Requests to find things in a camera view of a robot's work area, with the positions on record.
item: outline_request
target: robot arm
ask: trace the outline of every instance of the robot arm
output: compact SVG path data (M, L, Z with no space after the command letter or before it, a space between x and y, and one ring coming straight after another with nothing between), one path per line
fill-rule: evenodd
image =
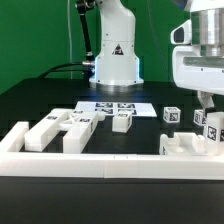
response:
M106 91L123 92L141 86L139 59L134 52L135 17L120 0L81 0L77 7L80 18L97 5L101 15L101 51L95 59L95 76L90 86ZM84 30L86 46L88 34Z
M171 33L174 81L197 90L204 108L213 94L224 95L224 1L175 0L191 19Z

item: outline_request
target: white paper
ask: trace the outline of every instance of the white paper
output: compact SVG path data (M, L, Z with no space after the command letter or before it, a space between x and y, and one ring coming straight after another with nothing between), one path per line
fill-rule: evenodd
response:
M122 103L122 102L89 102L79 101L75 111L104 111L107 116L114 116L120 110L132 111L136 117L157 117L151 103Z

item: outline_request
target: warning label sticker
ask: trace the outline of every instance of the warning label sticker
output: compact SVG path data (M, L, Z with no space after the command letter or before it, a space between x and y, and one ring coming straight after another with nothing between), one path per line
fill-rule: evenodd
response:
M121 46L120 44L117 45L117 47L115 48L114 52L113 52L114 55L124 55L122 49L121 49Z

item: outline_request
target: green wall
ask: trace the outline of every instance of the green wall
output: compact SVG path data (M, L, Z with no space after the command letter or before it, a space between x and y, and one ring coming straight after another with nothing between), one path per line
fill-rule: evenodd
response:
M74 61L85 58L79 17L71 1ZM147 81L169 81L152 35L147 0L122 0L136 16L136 54L141 59L141 76ZM154 31L164 61L171 69L172 29L188 15L172 0L151 0ZM93 51L100 51L100 16L87 14ZM0 9L0 93L25 78L37 77L50 67L69 62L67 0L1 0ZM57 74L70 78L70 74Z

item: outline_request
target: black tabletop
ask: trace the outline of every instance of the black tabletop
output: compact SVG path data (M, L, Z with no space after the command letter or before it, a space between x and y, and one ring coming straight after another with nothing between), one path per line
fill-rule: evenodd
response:
M0 137L17 121L34 126L54 108L77 101L152 103L157 117L134 117L126 134L112 132L112 118L100 122L84 153L158 154L159 137L174 131L202 133L193 124L200 109L196 93L170 83L111 94L89 89L83 80L27 79L0 96ZM214 98L223 110L222 97ZM179 124L163 121L163 107L181 109ZM63 133L47 152L61 152ZM223 223L223 181L0 177L0 223Z
M75 108L78 101L152 103L157 117L133 117L127 133L112 132L112 117L99 122L84 153L158 154L161 134L173 136L174 131L202 134L194 125L194 109L200 109L195 92L170 83L145 82L144 88L129 93L108 93L88 88L83 80L27 79L0 96L0 137L6 135L17 121L29 121L30 127L54 108ZM163 121L163 108L175 106L181 110L178 124ZM58 147L50 145L44 152L61 152L63 133Z

